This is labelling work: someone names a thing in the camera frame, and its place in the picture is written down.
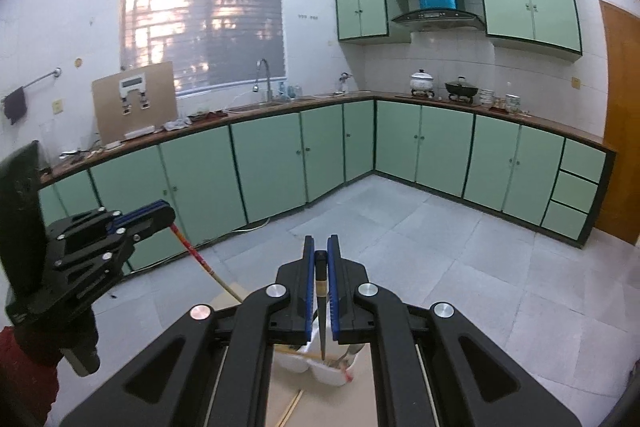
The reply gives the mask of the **red sleeve forearm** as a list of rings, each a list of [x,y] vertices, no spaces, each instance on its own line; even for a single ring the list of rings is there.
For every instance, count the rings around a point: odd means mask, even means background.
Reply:
[[[1,329],[1,424],[44,426],[58,397],[58,370],[32,361],[18,345],[14,328]]]

